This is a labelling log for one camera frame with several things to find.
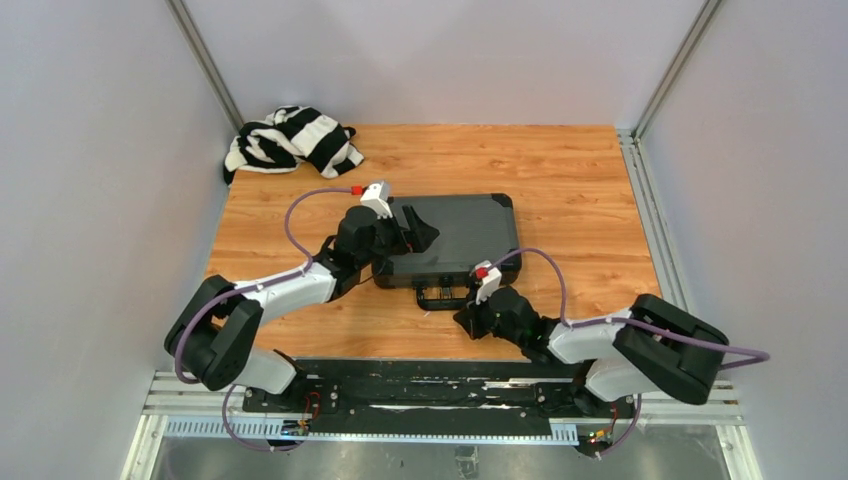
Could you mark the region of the black poker set case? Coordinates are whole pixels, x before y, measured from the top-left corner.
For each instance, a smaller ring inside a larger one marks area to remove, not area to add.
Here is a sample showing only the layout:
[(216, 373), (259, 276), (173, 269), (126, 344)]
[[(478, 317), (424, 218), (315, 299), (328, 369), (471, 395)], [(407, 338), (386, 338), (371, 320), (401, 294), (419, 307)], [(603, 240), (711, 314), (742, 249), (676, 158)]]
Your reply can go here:
[(402, 226), (401, 208), (410, 205), (438, 238), (424, 253), (393, 256), (372, 265), (382, 289), (413, 289), (425, 311), (456, 311), (466, 296), (455, 288), (471, 285), (471, 272), (519, 248), (513, 200), (505, 193), (399, 196), (388, 200)]

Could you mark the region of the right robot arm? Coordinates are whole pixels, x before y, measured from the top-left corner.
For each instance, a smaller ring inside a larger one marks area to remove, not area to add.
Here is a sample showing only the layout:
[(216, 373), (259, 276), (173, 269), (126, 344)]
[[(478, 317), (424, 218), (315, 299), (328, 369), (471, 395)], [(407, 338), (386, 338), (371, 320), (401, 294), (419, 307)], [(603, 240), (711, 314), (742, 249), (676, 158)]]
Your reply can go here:
[(571, 400), (587, 417), (653, 391), (705, 404), (730, 345), (719, 329), (653, 294), (610, 316), (564, 324), (503, 287), (481, 303), (466, 301), (453, 319), (471, 339), (506, 340), (534, 364), (580, 366)]

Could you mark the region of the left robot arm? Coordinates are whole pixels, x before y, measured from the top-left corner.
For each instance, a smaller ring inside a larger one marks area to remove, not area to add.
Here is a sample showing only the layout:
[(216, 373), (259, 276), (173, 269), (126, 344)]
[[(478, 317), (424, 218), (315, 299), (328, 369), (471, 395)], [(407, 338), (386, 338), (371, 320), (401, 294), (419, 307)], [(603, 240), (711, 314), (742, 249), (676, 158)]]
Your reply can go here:
[(259, 389), (279, 411), (298, 411), (307, 390), (296, 379), (299, 368), (289, 356), (256, 346), (258, 331), (296, 310), (341, 298), (359, 284), (363, 269), (377, 261), (425, 252), (439, 230), (411, 206), (401, 213), (403, 222), (354, 206), (336, 233), (299, 267), (251, 281), (206, 278), (164, 340), (179, 378), (210, 391)]

